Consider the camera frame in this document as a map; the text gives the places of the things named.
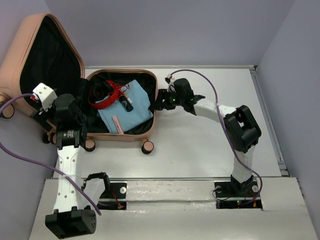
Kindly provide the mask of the pink hard-shell suitcase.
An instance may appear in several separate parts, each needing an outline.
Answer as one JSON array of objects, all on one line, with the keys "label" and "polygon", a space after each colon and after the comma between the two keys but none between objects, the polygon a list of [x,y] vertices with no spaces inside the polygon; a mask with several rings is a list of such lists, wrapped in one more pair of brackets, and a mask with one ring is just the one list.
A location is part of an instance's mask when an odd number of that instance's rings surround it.
[{"label": "pink hard-shell suitcase", "polygon": [[[0,94],[15,99],[16,107],[30,117],[41,104],[29,97],[32,90],[43,83],[55,93],[72,94],[82,99],[82,111],[87,117],[87,138],[100,141],[141,142],[141,150],[149,154],[154,144],[149,140],[155,126],[151,118],[124,134],[110,133],[98,119],[97,111],[88,102],[90,88],[96,82],[111,80],[125,85],[136,80],[154,103],[158,93],[156,76],[143,69],[101,69],[85,77],[83,60],[58,19],[49,13],[26,17],[0,67]],[[56,145],[56,125],[45,129],[44,143]]]}]

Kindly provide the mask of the black cylindrical bottle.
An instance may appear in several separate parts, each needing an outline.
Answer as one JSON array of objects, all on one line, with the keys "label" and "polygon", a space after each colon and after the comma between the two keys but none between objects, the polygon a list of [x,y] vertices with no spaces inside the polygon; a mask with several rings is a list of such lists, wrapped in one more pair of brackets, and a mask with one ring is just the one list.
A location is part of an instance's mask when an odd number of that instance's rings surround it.
[{"label": "black cylindrical bottle", "polygon": [[124,95],[121,95],[121,96],[119,97],[119,101],[120,101],[121,105],[124,107],[124,109],[125,109],[127,112],[131,112],[131,111],[134,109],[133,106],[132,106],[132,104],[130,104],[130,103],[127,101],[127,99],[126,99],[126,97],[125,97]]}]

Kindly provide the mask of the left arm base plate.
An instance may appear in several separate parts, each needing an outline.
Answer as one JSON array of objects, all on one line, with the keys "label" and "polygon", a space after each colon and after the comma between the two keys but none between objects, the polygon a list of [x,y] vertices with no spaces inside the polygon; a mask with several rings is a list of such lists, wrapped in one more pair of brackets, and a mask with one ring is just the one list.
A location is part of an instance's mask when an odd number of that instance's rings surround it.
[{"label": "left arm base plate", "polygon": [[97,204],[100,210],[124,211],[127,209],[127,182],[112,181],[110,190],[105,190]]}]

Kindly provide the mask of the pink bar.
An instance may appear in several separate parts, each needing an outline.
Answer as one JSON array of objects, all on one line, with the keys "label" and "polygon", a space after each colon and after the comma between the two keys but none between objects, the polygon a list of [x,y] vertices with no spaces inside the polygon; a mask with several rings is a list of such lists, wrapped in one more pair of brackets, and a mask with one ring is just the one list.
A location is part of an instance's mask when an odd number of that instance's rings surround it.
[{"label": "pink bar", "polygon": [[121,125],[120,125],[120,122],[119,122],[117,116],[114,115],[114,116],[112,117],[112,120],[113,120],[113,122],[114,122],[114,125],[115,125],[115,127],[116,127],[116,130],[117,130],[118,134],[123,135],[123,134],[124,134],[124,131],[123,131]]}]

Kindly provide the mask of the red black headphones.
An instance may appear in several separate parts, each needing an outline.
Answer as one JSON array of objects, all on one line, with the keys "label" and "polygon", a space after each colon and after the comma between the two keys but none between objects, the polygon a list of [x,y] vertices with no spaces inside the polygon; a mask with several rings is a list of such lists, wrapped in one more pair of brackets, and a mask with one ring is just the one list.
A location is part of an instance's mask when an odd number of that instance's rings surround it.
[{"label": "red black headphones", "polygon": [[130,89],[129,85],[121,85],[112,80],[94,82],[89,91],[88,103],[96,110],[110,107]]}]

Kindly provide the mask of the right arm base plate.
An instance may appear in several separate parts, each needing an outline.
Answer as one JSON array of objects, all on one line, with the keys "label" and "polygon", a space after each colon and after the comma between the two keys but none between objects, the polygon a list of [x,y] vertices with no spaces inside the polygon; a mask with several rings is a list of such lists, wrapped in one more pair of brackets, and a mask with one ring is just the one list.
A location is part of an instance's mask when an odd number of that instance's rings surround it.
[{"label": "right arm base plate", "polygon": [[218,181],[214,183],[211,192],[216,200],[216,208],[223,209],[263,209],[260,196],[257,196],[259,187],[256,180],[243,192],[235,192],[231,188],[231,182]]}]

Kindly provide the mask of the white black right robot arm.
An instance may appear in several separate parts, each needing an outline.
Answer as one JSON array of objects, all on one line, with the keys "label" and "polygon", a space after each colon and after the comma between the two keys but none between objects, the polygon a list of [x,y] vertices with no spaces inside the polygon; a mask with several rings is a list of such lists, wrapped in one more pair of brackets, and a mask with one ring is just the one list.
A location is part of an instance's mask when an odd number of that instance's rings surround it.
[{"label": "white black right robot arm", "polygon": [[221,124],[222,130],[234,155],[230,180],[215,185],[215,197],[225,201],[229,198],[243,198],[257,186],[252,169],[253,152],[262,131],[251,110],[246,105],[230,107],[208,100],[205,96],[194,94],[186,78],[165,78],[167,88],[158,90],[154,109],[173,110],[181,106],[185,112],[204,117]]}]

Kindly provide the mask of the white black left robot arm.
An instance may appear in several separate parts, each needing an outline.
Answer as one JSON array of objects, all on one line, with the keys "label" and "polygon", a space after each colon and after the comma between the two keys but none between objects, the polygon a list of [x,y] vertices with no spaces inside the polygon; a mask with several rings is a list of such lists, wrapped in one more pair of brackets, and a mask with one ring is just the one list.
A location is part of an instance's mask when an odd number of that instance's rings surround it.
[{"label": "white black left robot arm", "polygon": [[45,226],[59,239],[93,234],[97,228],[99,198],[110,194],[111,185],[105,172],[82,178],[88,123],[80,103],[72,94],[33,93],[32,100],[42,108],[53,110],[56,121],[56,146],[59,167],[58,189],[53,212],[46,215]]}]

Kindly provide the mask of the beige white lip balm tube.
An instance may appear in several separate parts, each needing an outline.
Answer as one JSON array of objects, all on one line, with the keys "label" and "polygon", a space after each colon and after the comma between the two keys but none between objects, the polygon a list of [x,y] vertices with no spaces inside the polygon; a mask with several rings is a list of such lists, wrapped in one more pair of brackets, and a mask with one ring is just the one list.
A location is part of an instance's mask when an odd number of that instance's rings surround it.
[{"label": "beige white lip balm tube", "polygon": [[127,94],[123,94],[123,95],[125,96],[126,100],[127,100],[130,104],[133,103],[132,100],[129,98],[129,96],[128,96]]}]

